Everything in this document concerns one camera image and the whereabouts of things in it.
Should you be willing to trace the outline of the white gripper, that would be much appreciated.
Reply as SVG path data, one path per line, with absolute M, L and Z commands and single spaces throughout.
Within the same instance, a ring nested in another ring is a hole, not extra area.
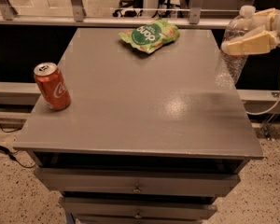
M 221 50 L 231 56 L 242 56 L 265 54 L 280 47 L 280 10 L 269 8 L 256 12 L 252 18 L 252 24 L 254 27 L 260 26 L 272 31 L 233 38 L 223 42 Z

